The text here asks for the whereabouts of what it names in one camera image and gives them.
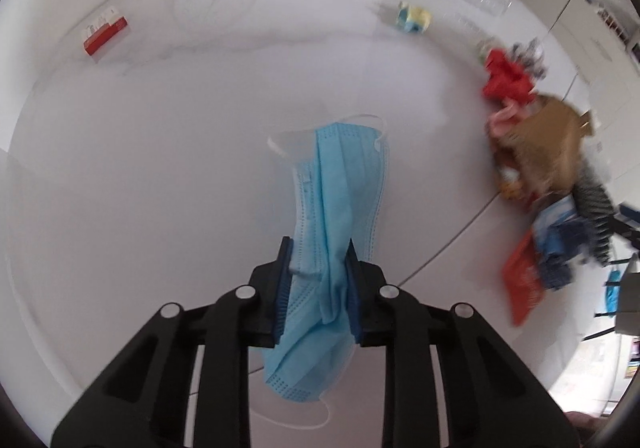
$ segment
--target table surface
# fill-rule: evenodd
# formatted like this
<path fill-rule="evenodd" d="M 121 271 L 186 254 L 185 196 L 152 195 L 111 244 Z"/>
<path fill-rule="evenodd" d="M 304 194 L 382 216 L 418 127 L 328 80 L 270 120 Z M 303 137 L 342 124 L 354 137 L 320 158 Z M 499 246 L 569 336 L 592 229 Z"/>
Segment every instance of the table surface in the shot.
<path fill-rule="evenodd" d="M 538 89 L 586 109 L 584 85 L 517 0 L 499 15 L 408 0 L 433 13 L 422 36 L 394 27 L 399 1 L 109 0 L 96 13 L 113 5 L 129 28 L 94 58 L 81 39 L 91 17 L 60 41 L 2 157 L 15 301 L 0 307 L 22 322 L 5 334 L 28 335 L 44 364 L 3 349 L 0 365 L 24 381 L 14 401 L 39 435 L 163 303 L 212 303 L 273 260 L 295 204 L 267 138 L 362 112 L 388 124 L 374 256 L 388 281 L 430 305 L 470 302 L 543 384 L 555 381 L 606 275 L 585 267 L 524 327 L 511 325 L 499 269 L 529 218 L 496 197 L 483 131 L 492 107 L 472 43 L 484 32 L 541 38 L 550 73 Z M 254 415 L 254 445 L 376 446 L 383 367 L 379 350 L 358 350 L 327 395 L 326 427 Z M 274 403 L 259 371 L 251 386 L 252 407 L 275 420 L 326 415 L 323 404 Z"/>

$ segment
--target blue cloth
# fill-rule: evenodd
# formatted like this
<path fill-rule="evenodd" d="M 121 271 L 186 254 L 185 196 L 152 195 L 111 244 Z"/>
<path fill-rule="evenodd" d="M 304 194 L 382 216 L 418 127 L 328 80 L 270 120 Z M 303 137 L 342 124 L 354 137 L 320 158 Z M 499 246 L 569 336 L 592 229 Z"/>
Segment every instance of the blue cloth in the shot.
<path fill-rule="evenodd" d="M 296 165 L 297 221 L 284 333 L 262 351 L 266 383 L 291 401 L 317 401 L 351 349 L 344 259 L 353 240 L 370 260 L 386 171 L 386 144 L 368 126 L 316 130 L 313 161 Z"/>
<path fill-rule="evenodd" d="M 590 224 L 577 216 L 573 198 L 567 196 L 542 210 L 532 230 L 542 285 L 558 290 L 570 284 L 574 277 L 569 260 L 592 245 Z"/>
<path fill-rule="evenodd" d="M 612 269 L 609 273 L 609 279 L 607 282 L 620 282 L 622 279 L 622 272 L 619 269 Z M 618 297 L 620 295 L 620 288 L 615 286 L 607 286 L 605 292 L 605 304 L 607 306 L 608 313 L 615 313 L 618 310 Z"/>

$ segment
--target orange bag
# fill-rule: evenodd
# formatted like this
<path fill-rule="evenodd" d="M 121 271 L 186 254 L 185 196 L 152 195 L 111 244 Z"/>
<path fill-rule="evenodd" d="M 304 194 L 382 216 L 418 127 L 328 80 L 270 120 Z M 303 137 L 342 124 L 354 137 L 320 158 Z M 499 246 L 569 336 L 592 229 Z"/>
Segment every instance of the orange bag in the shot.
<path fill-rule="evenodd" d="M 502 268 L 502 279 L 509 293 L 513 324 L 520 326 L 545 295 L 545 288 L 538 276 L 538 262 L 531 230 Z"/>

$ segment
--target white elastic ear loop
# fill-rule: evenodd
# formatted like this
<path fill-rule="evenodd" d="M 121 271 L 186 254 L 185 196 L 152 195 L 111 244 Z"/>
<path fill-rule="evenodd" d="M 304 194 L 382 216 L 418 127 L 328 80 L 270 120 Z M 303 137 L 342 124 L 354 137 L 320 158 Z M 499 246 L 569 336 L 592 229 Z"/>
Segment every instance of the white elastic ear loop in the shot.
<path fill-rule="evenodd" d="M 256 412 L 251 407 L 249 407 L 249 412 L 254 414 L 256 417 L 259 417 L 260 419 L 270 422 L 271 424 L 274 424 L 276 426 L 281 426 L 283 428 L 289 428 L 290 430 L 319 430 L 320 428 L 323 428 L 329 424 L 329 421 L 331 421 L 331 416 L 332 416 L 332 410 L 329 404 L 322 398 L 320 398 L 319 401 L 322 404 L 324 404 L 324 407 L 326 408 L 326 420 L 322 424 L 315 424 L 313 426 L 301 426 L 299 424 L 282 423 L 280 421 L 276 421 L 275 419 L 262 415 L 260 412 Z"/>
<path fill-rule="evenodd" d="M 354 345 L 352 347 L 352 349 L 351 349 L 351 352 L 349 353 L 349 357 L 344 362 L 344 366 L 342 367 L 342 370 L 340 371 L 340 374 L 338 375 L 337 378 L 335 378 L 334 384 L 332 384 L 332 386 L 330 386 L 328 389 L 326 389 L 322 393 L 323 396 L 329 390 L 334 388 L 335 385 L 337 385 L 340 382 L 340 380 L 344 376 L 344 373 L 347 371 L 347 367 L 349 367 L 349 365 L 351 364 L 351 360 L 353 359 L 353 356 L 355 355 L 355 352 L 356 352 L 356 346 Z M 333 415 L 333 411 L 332 411 L 331 407 L 329 406 L 329 403 L 326 402 L 324 399 L 322 399 L 322 396 L 320 396 L 319 401 L 322 404 L 324 404 L 324 407 L 326 408 L 326 420 L 322 424 L 316 424 L 316 425 L 313 425 L 313 426 L 300 426 L 300 425 L 297 425 L 297 424 L 282 423 L 280 421 L 276 421 L 275 419 L 271 419 L 270 417 L 266 417 L 265 415 L 261 414 L 260 412 L 256 412 L 251 407 L 249 407 L 249 411 L 252 414 L 254 414 L 256 417 L 259 417 L 260 419 L 263 419 L 263 420 L 265 420 L 267 422 L 270 422 L 271 424 L 274 424 L 276 426 L 282 426 L 284 428 L 290 428 L 291 430 L 319 430 L 320 428 L 323 428 L 323 427 L 325 427 L 325 426 L 327 426 L 329 424 L 329 421 L 331 421 L 331 418 L 332 418 L 332 415 Z"/>
<path fill-rule="evenodd" d="M 376 141 L 373 143 L 373 146 L 375 147 L 377 152 L 380 152 L 380 148 L 381 145 L 380 143 L 386 140 L 386 135 L 388 133 L 388 130 L 386 128 L 386 119 L 385 118 L 381 118 L 380 116 L 377 116 L 375 114 L 367 114 L 366 112 L 363 112 L 361 114 L 353 114 L 352 116 L 347 116 L 346 118 L 342 118 L 341 120 L 336 121 L 336 123 L 345 123 L 349 120 L 355 120 L 356 118 L 373 118 L 375 120 L 378 120 L 382 123 L 382 129 L 380 130 L 380 136 L 376 139 Z"/>
<path fill-rule="evenodd" d="M 382 122 L 382 130 L 380 130 L 380 136 L 373 143 L 373 146 L 375 147 L 376 151 L 380 152 L 380 149 L 382 147 L 380 143 L 386 140 L 386 135 L 388 133 L 386 128 L 386 120 L 384 118 L 381 118 L 380 116 L 376 116 L 375 114 L 363 113 L 363 114 L 353 114 L 352 116 L 347 116 L 346 118 L 342 118 L 341 120 L 335 121 L 335 123 L 345 123 L 346 121 L 354 120 L 355 118 L 374 118 Z M 310 130 L 314 130 L 314 129 L 302 128 L 301 130 L 297 130 L 297 132 L 309 132 Z M 279 155 L 281 158 L 289 159 L 289 154 L 287 154 L 287 152 L 285 152 L 275 141 L 273 141 L 273 138 L 271 136 L 269 136 L 269 138 L 267 139 L 267 146 L 273 152 Z"/>
<path fill-rule="evenodd" d="M 273 139 L 271 138 L 271 136 L 269 136 L 269 139 L 267 139 L 267 146 L 269 148 L 271 148 L 271 150 L 273 152 L 275 152 L 276 154 L 278 154 L 281 158 L 283 159 L 288 159 L 289 158 L 289 154 L 287 154 L 287 152 L 285 152 L 283 149 L 281 149 L 275 141 L 273 141 Z"/>

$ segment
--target blue surgical mask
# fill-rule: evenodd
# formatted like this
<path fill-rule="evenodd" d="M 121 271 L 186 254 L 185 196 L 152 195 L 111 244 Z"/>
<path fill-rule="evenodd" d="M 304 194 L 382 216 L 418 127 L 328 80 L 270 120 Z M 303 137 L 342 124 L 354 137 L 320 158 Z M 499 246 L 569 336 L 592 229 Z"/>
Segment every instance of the blue surgical mask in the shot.
<path fill-rule="evenodd" d="M 384 186 L 387 150 L 368 126 L 334 123 L 316 130 L 312 161 L 294 167 L 297 221 L 293 282 L 285 329 L 265 349 L 265 381 L 291 401 L 317 401 L 351 350 L 344 259 L 350 240 L 370 260 Z"/>

